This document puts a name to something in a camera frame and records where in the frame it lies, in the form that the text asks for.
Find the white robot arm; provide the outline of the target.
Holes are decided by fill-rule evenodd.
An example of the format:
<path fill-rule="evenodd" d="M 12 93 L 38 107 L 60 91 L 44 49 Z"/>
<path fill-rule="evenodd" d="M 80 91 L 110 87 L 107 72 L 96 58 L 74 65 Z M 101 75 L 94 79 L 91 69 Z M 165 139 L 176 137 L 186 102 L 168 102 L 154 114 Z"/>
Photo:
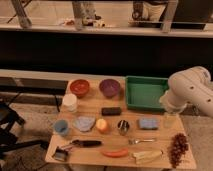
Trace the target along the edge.
<path fill-rule="evenodd" d="M 165 128 L 173 126 L 177 116 L 189 103 L 213 118 L 213 82 L 210 72 L 196 66 L 172 74 L 168 79 L 168 89 L 159 98 L 159 103 L 165 110 Z"/>

